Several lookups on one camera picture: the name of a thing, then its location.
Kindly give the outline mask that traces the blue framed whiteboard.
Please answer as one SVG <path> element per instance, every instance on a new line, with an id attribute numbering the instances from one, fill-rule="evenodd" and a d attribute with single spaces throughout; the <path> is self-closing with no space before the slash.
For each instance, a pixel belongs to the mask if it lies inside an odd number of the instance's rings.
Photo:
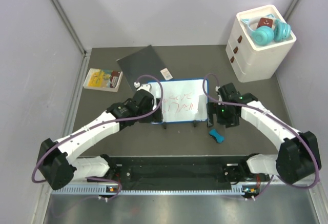
<path id="1" fill-rule="evenodd" d="M 203 79 L 168 80 L 161 82 L 161 104 L 164 123 L 206 121 L 208 82 Z"/>

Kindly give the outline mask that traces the blue whiteboard eraser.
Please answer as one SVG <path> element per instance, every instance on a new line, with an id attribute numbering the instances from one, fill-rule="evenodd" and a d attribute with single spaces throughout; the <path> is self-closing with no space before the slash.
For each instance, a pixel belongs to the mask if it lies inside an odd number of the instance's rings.
<path id="1" fill-rule="evenodd" d="M 221 144 L 224 141 L 224 136 L 222 136 L 216 129 L 211 129 L 209 135 L 218 143 Z"/>

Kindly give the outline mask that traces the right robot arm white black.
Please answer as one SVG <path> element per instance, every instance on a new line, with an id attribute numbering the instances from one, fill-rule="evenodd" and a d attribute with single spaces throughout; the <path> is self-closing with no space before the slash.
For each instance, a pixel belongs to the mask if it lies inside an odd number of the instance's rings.
<path id="1" fill-rule="evenodd" d="M 208 103 L 208 125 L 216 120 L 226 128 L 236 127 L 243 119 L 260 131 L 276 148 L 277 153 L 263 155 L 253 153 L 244 157 L 239 175 L 246 181 L 257 174 L 275 175 L 292 185 L 310 175 L 319 180 L 321 160 L 316 136 L 300 132 L 277 118 L 251 93 L 240 94 L 233 83 L 216 87 L 218 99 Z"/>

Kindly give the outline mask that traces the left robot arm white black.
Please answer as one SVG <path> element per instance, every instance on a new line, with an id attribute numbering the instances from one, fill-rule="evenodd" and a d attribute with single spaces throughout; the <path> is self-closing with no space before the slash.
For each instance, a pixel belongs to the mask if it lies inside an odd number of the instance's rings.
<path id="1" fill-rule="evenodd" d="M 53 190 L 59 190 L 72 180 L 101 177 L 111 181 L 116 176 L 115 166 L 106 155 L 82 158 L 86 150 L 104 138 L 135 123 L 161 122 L 162 98 L 147 90 L 138 90 L 123 103 L 114 103 L 99 117 L 74 133 L 56 141 L 48 138 L 39 149 L 36 169 Z"/>

